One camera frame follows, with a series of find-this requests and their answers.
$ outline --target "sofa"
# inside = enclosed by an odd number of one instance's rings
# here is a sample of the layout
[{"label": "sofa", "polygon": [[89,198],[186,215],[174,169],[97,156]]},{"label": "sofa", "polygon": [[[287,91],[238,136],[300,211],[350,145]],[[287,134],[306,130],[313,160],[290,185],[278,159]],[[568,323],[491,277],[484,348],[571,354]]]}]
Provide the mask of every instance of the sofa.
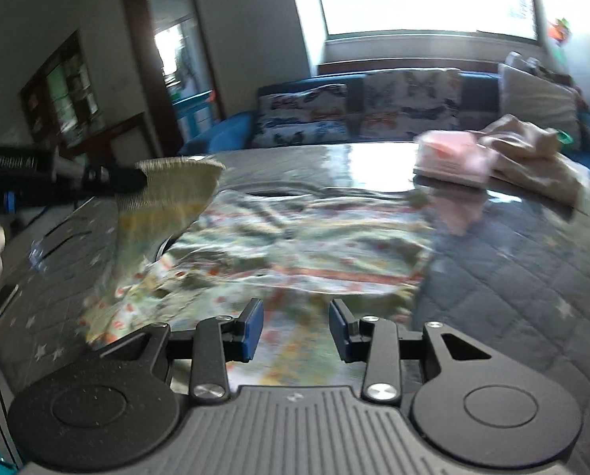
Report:
[{"label": "sofa", "polygon": [[[258,89],[258,109],[262,98],[275,94],[301,93],[321,86],[344,85],[346,94],[347,136],[341,141],[330,142],[364,142],[364,141],[411,141],[412,134],[403,137],[377,139],[363,137],[361,125],[365,109],[366,77],[368,72],[354,72],[318,76],[295,82],[275,84]],[[459,73],[461,96],[457,117],[459,129],[482,129],[500,117],[500,75],[486,72]],[[578,113],[581,129],[581,144],[575,150],[564,153],[575,162],[590,169],[590,113]],[[251,147],[254,134],[259,129],[258,111],[242,112],[224,120],[198,137],[186,142],[179,155],[205,155],[226,150],[241,150]]]}]

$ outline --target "table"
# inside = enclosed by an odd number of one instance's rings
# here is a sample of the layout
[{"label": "table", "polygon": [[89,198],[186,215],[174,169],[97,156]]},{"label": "table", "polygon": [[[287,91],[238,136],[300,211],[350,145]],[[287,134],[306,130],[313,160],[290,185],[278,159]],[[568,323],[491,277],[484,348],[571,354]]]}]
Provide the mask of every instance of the table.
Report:
[{"label": "table", "polygon": [[[367,143],[213,157],[227,167],[219,190],[427,192],[436,240],[412,328],[447,322],[566,387],[584,411],[571,468],[589,474],[590,190],[572,211],[498,182],[480,192],[414,180],[415,154],[415,144]],[[21,295],[0,319],[0,364],[14,391],[86,351],[81,301],[112,260],[115,224],[113,202],[88,203],[40,244],[57,247],[50,262],[37,271],[24,261],[12,273]]]}]

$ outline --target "throw pillow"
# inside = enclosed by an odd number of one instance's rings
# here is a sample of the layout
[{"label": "throw pillow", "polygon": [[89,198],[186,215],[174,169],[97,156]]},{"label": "throw pillow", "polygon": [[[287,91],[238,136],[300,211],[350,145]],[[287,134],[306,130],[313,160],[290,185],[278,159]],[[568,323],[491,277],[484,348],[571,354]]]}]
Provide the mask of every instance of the throw pillow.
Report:
[{"label": "throw pillow", "polygon": [[327,144],[350,140],[348,129],[340,122],[295,123],[291,125],[261,126],[251,141],[252,148]]},{"label": "throw pillow", "polygon": [[346,115],[348,87],[328,84],[300,93],[271,94],[259,98],[259,122],[287,123],[342,121]]},{"label": "throw pillow", "polygon": [[408,139],[427,130],[457,129],[459,69],[390,69],[365,79],[363,137]]},{"label": "throw pillow", "polygon": [[577,119],[575,94],[535,75],[500,65],[500,114],[512,114],[540,128],[558,128],[581,149],[581,129]]}]

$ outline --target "brown cloth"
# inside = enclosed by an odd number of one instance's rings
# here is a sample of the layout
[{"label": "brown cloth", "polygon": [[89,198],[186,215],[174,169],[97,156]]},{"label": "brown cloth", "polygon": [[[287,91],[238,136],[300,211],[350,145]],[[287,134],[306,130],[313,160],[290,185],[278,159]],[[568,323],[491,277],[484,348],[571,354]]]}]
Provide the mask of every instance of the brown cloth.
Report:
[{"label": "brown cloth", "polygon": [[561,143],[553,129],[507,114],[476,134],[478,144],[497,152],[494,177],[575,206],[582,184],[571,161],[559,154]]}]

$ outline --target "wooden door frame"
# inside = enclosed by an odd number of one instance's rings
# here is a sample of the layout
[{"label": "wooden door frame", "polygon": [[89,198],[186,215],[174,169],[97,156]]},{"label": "wooden door frame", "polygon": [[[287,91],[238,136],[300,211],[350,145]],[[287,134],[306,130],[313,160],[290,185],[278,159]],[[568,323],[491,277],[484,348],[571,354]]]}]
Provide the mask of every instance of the wooden door frame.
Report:
[{"label": "wooden door frame", "polygon": [[[172,107],[172,102],[165,87],[165,79],[161,74],[159,52],[154,41],[154,28],[150,11],[147,7],[147,0],[122,0],[123,9],[128,25],[128,32],[132,44],[132,51],[137,62],[137,71],[143,87],[145,103],[150,113],[150,118],[154,125],[154,132],[157,135],[163,155],[172,157],[177,154],[183,145],[183,137],[180,133],[179,124]],[[198,19],[198,27],[201,33],[202,44],[207,59],[207,71],[211,78],[211,83],[216,90],[216,80],[209,56],[209,49],[205,41],[204,32],[201,23],[201,16],[196,5],[196,0],[192,0]],[[216,104],[221,117],[224,118],[223,109],[220,105],[218,92],[216,92]]]}]

